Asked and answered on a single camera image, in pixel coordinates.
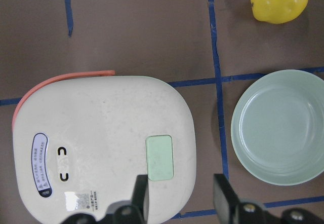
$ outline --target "brown floor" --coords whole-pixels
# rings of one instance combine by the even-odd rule
[[[0,100],[21,97],[50,77],[115,69],[166,82],[214,78],[208,0],[72,0],[74,29],[67,35],[64,0],[0,0]],[[254,20],[249,0],[215,0],[222,76],[324,66],[323,0],[309,0],[296,20]],[[324,73],[316,73],[324,78]],[[324,174],[296,186],[274,186],[250,175],[237,159],[230,121],[255,80],[223,83],[230,182],[242,198],[263,203],[324,195]],[[177,87],[195,123],[197,179],[183,218],[168,223],[218,223],[212,177],[222,172],[215,84]],[[22,204],[15,176],[11,119],[0,106],[0,223],[38,223]],[[295,205],[324,218],[324,201]],[[271,208],[280,215],[291,206]],[[186,217],[193,212],[197,217]]]

